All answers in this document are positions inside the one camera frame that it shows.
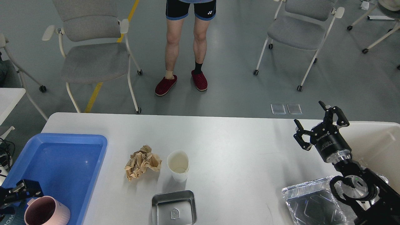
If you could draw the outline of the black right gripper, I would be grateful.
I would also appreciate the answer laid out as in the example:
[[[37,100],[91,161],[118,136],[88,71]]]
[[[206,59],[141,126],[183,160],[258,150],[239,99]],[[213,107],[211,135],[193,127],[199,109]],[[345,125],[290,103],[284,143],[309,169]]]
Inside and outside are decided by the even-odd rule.
[[[294,119],[296,124],[294,139],[306,151],[309,151],[314,145],[322,160],[326,163],[338,163],[344,159],[352,159],[352,149],[339,132],[339,128],[350,125],[349,120],[341,108],[331,107],[323,101],[318,103],[325,111],[323,121],[314,126],[312,131],[308,131],[303,128],[299,120]],[[333,123],[334,115],[337,116],[336,124]],[[303,135],[310,136],[311,143],[304,141]]]

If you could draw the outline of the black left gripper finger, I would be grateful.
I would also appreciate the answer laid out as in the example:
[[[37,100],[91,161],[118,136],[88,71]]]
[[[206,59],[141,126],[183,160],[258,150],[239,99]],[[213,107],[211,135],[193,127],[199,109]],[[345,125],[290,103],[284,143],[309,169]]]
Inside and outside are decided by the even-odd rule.
[[[43,197],[41,185],[37,181],[22,179],[14,188],[0,187],[0,207],[8,207],[12,203],[20,202],[28,198]]]

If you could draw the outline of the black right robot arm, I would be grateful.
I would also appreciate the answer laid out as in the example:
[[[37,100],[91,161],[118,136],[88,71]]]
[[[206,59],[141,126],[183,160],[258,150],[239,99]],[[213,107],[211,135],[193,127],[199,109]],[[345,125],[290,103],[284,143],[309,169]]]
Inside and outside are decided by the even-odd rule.
[[[339,132],[350,125],[341,108],[319,101],[325,111],[322,122],[310,131],[295,119],[294,139],[308,151],[315,147],[322,160],[340,173],[330,180],[333,196],[349,206],[356,215],[356,225],[398,225],[399,194],[369,168],[353,159],[352,150]]]

